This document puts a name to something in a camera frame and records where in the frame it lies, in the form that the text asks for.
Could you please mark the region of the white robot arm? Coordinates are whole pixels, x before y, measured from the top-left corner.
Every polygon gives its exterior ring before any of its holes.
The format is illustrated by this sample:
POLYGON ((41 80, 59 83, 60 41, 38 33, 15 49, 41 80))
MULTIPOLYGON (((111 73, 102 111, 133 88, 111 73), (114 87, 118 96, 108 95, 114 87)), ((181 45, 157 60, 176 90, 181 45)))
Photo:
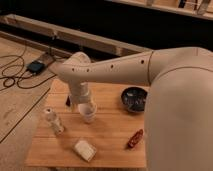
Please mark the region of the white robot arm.
POLYGON ((57 76, 75 104, 90 101, 90 82, 147 86, 147 171, 213 171, 213 51, 169 48, 95 63, 77 52, 57 76))

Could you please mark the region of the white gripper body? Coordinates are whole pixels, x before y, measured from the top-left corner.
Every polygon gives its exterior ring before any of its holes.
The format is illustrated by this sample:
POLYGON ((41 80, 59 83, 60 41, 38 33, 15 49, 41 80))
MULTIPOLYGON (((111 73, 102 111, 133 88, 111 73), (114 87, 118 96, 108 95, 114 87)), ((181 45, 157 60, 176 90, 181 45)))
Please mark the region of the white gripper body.
POLYGON ((92 94, 87 82, 84 83, 70 83, 69 98, 72 106, 78 106, 80 104, 86 104, 89 109, 94 112, 97 107, 92 99, 92 94))

